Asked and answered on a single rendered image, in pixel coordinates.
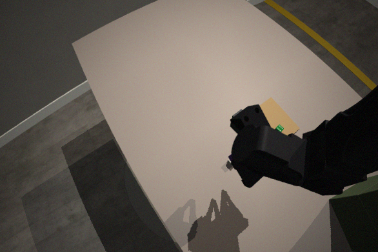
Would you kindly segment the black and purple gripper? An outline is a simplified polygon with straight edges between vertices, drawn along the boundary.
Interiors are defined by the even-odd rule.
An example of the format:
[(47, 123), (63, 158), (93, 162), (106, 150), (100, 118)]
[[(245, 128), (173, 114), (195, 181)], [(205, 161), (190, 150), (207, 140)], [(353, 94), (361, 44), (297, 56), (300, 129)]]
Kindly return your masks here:
[(237, 170), (238, 174), (242, 178), (241, 181), (243, 182), (244, 186), (246, 186), (248, 188), (251, 188), (262, 177), (271, 178), (271, 176), (269, 176), (269, 175), (264, 175), (264, 174), (261, 174), (261, 173), (258, 173), (258, 172), (254, 172), (254, 171), (248, 170), (246, 166), (235, 162), (232, 159), (232, 155), (228, 156), (228, 158), (230, 159), (231, 164), (234, 167), (234, 169)]

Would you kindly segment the green die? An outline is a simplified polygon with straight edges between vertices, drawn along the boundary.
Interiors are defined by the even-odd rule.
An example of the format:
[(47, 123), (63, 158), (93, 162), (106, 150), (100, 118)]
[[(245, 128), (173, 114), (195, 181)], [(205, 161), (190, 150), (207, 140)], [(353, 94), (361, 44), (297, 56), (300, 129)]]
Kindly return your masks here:
[(282, 132), (282, 131), (284, 130), (284, 128), (279, 124), (279, 125), (276, 127), (275, 130), (277, 130), (277, 131), (279, 131), (279, 132)]

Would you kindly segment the tan mat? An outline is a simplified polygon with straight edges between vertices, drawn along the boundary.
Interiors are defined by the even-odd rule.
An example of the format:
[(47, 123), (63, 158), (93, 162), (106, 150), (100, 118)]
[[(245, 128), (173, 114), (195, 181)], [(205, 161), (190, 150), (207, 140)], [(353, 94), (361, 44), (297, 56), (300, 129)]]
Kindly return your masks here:
[(260, 105), (265, 117), (271, 128), (276, 128), (279, 124), (284, 128), (281, 133), (285, 135), (295, 133), (298, 125), (286, 114), (286, 112), (270, 97), (267, 101)]

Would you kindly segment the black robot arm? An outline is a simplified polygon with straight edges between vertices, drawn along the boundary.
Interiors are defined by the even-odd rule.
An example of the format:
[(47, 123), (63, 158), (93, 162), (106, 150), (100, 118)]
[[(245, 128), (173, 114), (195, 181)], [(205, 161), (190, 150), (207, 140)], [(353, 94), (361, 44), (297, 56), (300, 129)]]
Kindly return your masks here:
[(259, 104), (239, 110), (230, 121), (238, 133), (232, 159), (274, 180), (340, 195), (378, 171), (378, 85), (303, 138), (271, 128)]

